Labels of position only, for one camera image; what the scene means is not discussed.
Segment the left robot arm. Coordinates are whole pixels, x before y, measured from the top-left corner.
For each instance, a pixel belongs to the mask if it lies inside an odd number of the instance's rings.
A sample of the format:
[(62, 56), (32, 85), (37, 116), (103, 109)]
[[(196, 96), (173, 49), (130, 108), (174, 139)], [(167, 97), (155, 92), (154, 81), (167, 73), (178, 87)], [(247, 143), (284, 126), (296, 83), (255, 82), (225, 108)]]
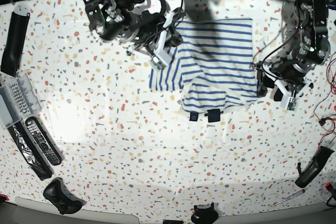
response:
[(313, 83), (304, 79), (307, 73), (330, 57), (327, 0), (295, 0), (294, 11), (298, 18), (296, 28), (282, 44), (289, 46), (288, 52), (272, 61), (275, 49), (256, 64), (260, 98), (276, 88), (274, 100), (295, 102), (313, 88)]

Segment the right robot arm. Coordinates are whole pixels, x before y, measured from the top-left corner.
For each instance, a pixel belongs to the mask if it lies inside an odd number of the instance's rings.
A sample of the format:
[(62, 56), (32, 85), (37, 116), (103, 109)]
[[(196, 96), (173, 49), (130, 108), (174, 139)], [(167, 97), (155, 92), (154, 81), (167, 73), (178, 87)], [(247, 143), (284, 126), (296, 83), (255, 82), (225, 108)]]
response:
[(168, 48), (180, 45), (183, 40), (175, 30), (175, 23), (183, 18), (182, 7), (171, 10), (166, 0), (159, 0), (160, 10), (136, 14), (134, 8), (145, 0), (83, 0), (89, 18), (90, 30), (96, 31), (104, 41), (119, 38), (131, 42), (128, 51), (148, 55), (156, 70), (172, 61)]

